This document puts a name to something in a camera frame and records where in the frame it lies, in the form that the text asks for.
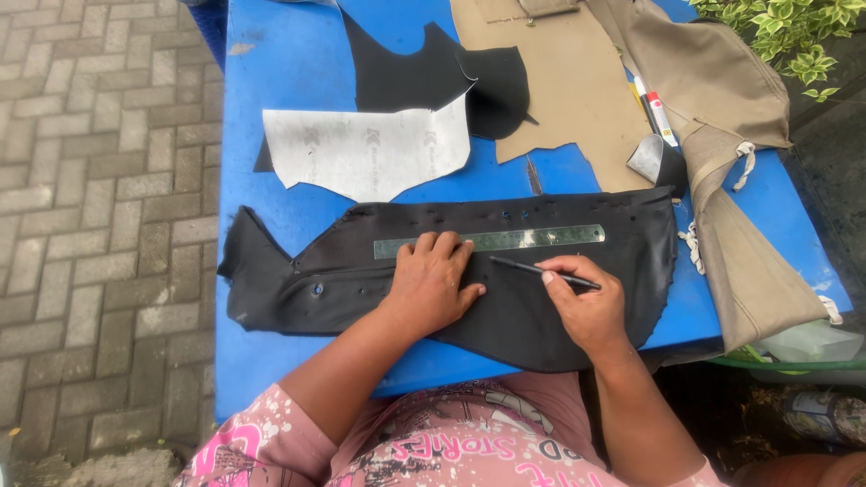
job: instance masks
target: pink shirt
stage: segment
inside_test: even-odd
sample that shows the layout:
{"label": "pink shirt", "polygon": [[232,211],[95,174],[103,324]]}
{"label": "pink shirt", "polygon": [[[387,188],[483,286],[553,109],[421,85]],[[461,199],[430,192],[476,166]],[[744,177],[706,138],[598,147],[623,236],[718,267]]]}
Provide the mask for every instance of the pink shirt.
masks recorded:
{"label": "pink shirt", "polygon": [[[588,440],[566,445],[554,429],[499,382],[475,380],[403,396],[356,426],[338,455],[273,385],[216,432],[174,486],[627,487],[605,471]],[[709,464],[674,484],[699,486],[722,486]]]}

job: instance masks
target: hand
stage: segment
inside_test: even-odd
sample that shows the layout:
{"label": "hand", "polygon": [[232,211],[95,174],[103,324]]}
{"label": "hand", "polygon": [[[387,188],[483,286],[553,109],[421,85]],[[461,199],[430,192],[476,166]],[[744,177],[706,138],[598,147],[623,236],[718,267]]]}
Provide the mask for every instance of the hand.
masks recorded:
{"label": "hand", "polygon": [[[541,280],[562,317],[565,331],[590,360],[629,344],[625,334],[625,297],[619,279],[584,256],[559,256],[537,263],[546,272]],[[601,285],[600,290],[575,295],[557,272],[571,273]]]}
{"label": "hand", "polygon": [[388,310],[415,340],[457,321],[487,292],[483,284],[460,289],[474,248],[471,240],[461,242],[453,231],[424,233],[415,245],[400,247],[391,292],[379,308]]}

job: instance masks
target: metal ruler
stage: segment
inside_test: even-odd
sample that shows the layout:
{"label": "metal ruler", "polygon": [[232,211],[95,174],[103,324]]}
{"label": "metal ruler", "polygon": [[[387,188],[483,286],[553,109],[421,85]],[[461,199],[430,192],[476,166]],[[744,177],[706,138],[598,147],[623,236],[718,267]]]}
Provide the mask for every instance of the metal ruler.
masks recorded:
{"label": "metal ruler", "polygon": [[[489,233],[467,233],[460,235],[463,240],[475,243],[475,252],[491,250],[525,249],[548,245],[588,244],[604,241],[601,225],[560,226],[517,231],[493,231]],[[404,244],[414,244],[417,238],[397,238],[373,242],[373,255],[376,259],[392,259]]]}

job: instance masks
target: brick pavement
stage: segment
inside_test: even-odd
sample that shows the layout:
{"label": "brick pavement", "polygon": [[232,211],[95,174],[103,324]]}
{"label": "brick pavement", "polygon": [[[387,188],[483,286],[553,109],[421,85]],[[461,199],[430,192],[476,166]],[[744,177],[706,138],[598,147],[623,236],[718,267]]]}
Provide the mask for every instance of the brick pavement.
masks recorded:
{"label": "brick pavement", "polygon": [[222,116],[177,0],[0,0],[0,463],[210,433]]}

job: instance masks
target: white cord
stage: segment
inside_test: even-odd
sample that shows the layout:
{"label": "white cord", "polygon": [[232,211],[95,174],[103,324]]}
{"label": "white cord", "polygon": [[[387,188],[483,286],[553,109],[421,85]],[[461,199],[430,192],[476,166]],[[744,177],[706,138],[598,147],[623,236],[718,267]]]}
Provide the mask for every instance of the white cord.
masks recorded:
{"label": "white cord", "polygon": [[740,180],[734,185],[734,191],[736,192],[746,185],[749,172],[752,172],[752,169],[755,168],[755,145],[752,142],[743,142],[737,147],[737,156],[746,156],[746,170],[743,171]]}
{"label": "white cord", "polygon": [[692,223],[688,224],[688,233],[684,231],[679,231],[676,235],[686,241],[686,245],[692,250],[689,253],[689,257],[692,259],[692,263],[698,269],[698,274],[703,276],[707,274],[707,271],[703,268],[703,261],[701,260],[701,252],[698,250],[698,234],[695,232],[695,221],[692,220]]}
{"label": "white cord", "polygon": [[836,307],[836,302],[825,295],[819,295],[818,299],[820,299],[824,304],[824,307],[827,308],[827,314],[830,315],[830,324],[841,325],[842,315],[839,314],[839,308]]}

